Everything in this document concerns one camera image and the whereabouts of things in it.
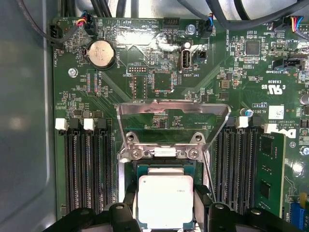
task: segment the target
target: motherboard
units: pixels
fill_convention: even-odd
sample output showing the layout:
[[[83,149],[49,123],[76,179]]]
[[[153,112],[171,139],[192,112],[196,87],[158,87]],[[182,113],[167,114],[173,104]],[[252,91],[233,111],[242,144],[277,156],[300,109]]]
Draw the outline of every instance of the motherboard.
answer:
[[[76,20],[56,18],[51,30],[63,35]],[[69,128],[56,130],[58,218],[119,200],[119,104],[186,100],[231,109],[209,149],[217,201],[297,223],[309,192],[308,41],[271,24],[232,32],[196,19],[93,22],[93,36],[80,27],[53,52],[55,118]],[[123,127],[143,142],[180,143],[207,137],[217,118],[165,110],[126,116]],[[205,183],[195,167],[194,182]],[[126,186],[133,169],[126,163]]]

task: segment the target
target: black cable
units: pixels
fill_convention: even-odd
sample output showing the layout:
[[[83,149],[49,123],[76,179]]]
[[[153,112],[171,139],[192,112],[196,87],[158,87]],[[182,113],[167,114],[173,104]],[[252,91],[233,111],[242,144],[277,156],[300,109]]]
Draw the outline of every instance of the black cable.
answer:
[[[201,12],[197,11],[194,7],[192,7],[186,0],[177,0],[182,6],[187,8],[191,13],[196,15],[197,17],[207,21],[208,16],[202,14]],[[309,4],[309,0],[300,0],[297,3],[294,3],[293,5],[286,7],[278,12],[272,13],[270,15],[253,19],[253,20],[247,20],[247,21],[235,21],[235,20],[227,20],[222,9],[220,6],[220,3],[218,0],[206,0],[206,3],[208,4],[209,8],[211,9],[214,16],[217,18],[220,25],[225,28],[226,30],[246,30],[253,27],[257,27],[261,24],[272,22],[277,20],[278,18],[281,18],[283,16],[290,15],[305,6]]]
[[[29,23],[31,24],[31,27],[42,37],[46,38],[47,40],[57,43],[57,44],[61,44],[64,43],[65,41],[67,41],[78,29],[77,25],[74,25],[74,27],[72,27],[68,33],[61,39],[55,39],[53,37],[51,37],[50,35],[46,34],[44,31],[42,31],[39,26],[34,22],[33,18],[31,17],[28,9],[25,6],[25,3],[23,0],[16,0],[20,10],[22,11],[25,19],[27,21],[29,21]]]
[[[67,0],[61,0],[60,3],[60,15],[61,17],[66,17],[68,11]]]
[[[304,40],[308,40],[309,41],[309,36],[302,33],[301,31],[295,31],[294,34],[298,35],[300,38],[304,39]]]
[[[245,8],[243,7],[242,0],[234,0],[234,5],[241,20],[250,20]]]
[[[95,10],[95,13],[97,17],[104,17],[105,15],[103,14],[103,11],[101,9],[100,2],[98,0],[91,0],[93,9]]]
[[[69,17],[76,17],[75,0],[67,0]]]
[[[139,0],[131,0],[131,18],[139,18]]]
[[[103,9],[103,13],[104,13],[105,17],[111,18],[112,13],[110,11],[110,8],[108,7],[106,0],[99,0],[99,1],[100,1],[100,5]]]
[[[118,0],[117,9],[116,9],[116,17],[123,18],[125,17],[126,11],[126,0]]]

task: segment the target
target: ram slot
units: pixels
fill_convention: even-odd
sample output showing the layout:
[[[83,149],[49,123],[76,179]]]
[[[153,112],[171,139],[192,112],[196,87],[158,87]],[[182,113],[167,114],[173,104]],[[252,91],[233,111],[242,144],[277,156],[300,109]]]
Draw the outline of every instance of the ram slot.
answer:
[[[93,191],[92,191],[92,199],[94,210],[97,214],[101,213],[101,168],[100,168],[100,155],[99,155],[99,135],[95,134],[94,139],[94,149],[93,149]]]
[[[79,131],[74,132],[74,165],[75,165],[75,208],[82,205],[82,173],[81,173],[81,135]]]
[[[103,155],[103,204],[108,205],[112,203],[112,146],[110,129],[103,131],[102,134],[102,155]]]
[[[92,191],[93,191],[93,136],[91,133],[86,135],[86,175],[87,175],[87,207],[93,208],[93,199],[92,199]]]
[[[235,145],[234,145],[234,183],[233,183],[233,203],[234,210],[238,212],[238,198],[239,198],[239,168],[240,168],[240,131],[237,130],[235,134]]]
[[[221,165],[222,165],[222,143],[223,143],[223,133],[220,132],[216,140],[216,195],[217,201],[221,201]]]
[[[69,144],[69,135],[64,132],[64,168],[66,172],[65,176],[65,185],[66,185],[66,213],[68,214],[73,210],[71,207],[71,187],[70,187],[70,144]]]
[[[233,183],[234,183],[234,147],[235,147],[235,133],[229,133],[229,159],[228,159],[228,185],[227,185],[227,201],[226,203],[231,207],[234,208],[233,203]]]
[[[76,209],[76,158],[74,154],[74,135],[68,135],[69,143],[69,182],[70,182],[70,210]]]
[[[250,175],[250,190],[249,190],[249,207],[254,206],[254,186],[255,186],[255,177],[256,177],[256,159],[257,159],[257,146],[258,146],[258,130],[251,130],[251,175]]]
[[[88,207],[88,166],[87,166],[87,139],[86,139],[86,135],[83,133],[81,135],[82,138],[82,157],[81,157],[81,168],[82,168],[82,176],[81,176],[81,181],[82,181],[82,203],[81,206],[82,207]]]
[[[249,208],[250,187],[251,187],[251,171],[252,171],[252,133],[246,130],[246,150],[244,164],[244,211]]]
[[[244,130],[240,130],[240,157],[239,157],[239,191],[238,191],[238,213],[244,212],[244,190],[245,190],[245,172],[246,172],[246,151],[247,151],[247,136]]]
[[[222,151],[222,202],[226,203],[227,178],[228,178],[228,160],[229,160],[229,130],[224,131],[223,151]]]

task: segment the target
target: sticker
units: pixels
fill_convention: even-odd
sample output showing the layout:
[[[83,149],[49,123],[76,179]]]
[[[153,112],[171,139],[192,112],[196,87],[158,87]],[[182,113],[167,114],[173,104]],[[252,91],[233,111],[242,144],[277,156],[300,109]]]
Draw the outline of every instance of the sticker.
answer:
[[[268,119],[284,119],[284,105],[270,105]]]

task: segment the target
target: mounting screw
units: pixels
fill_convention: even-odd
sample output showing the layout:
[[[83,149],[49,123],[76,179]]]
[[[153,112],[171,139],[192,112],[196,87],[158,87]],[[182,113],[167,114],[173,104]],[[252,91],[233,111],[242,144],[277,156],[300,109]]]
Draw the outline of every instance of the mounting screw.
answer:
[[[196,149],[191,149],[189,151],[189,158],[192,160],[196,160],[199,157],[199,152]]]
[[[68,74],[70,77],[75,78],[77,77],[78,71],[76,68],[70,68]]]
[[[221,204],[216,204],[216,208],[217,208],[217,209],[224,209],[224,206],[221,205]]]
[[[188,35],[194,35],[196,31],[197,31],[197,29],[193,24],[189,24],[185,28],[185,33],[188,34]]]
[[[255,215],[261,215],[261,211],[257,210],[257,209],[253,209],[251,210],[251,213],[255,214]]]
[[[302,148],[302,155],[304,155],[304,156],[309,155],[309,147]]]
[[[132,152],[131,152],[131,156],[134,160],[139,160],[142,158],[142,153],[141,153],[141,150],[138,150],[138,149],[134,149]]]

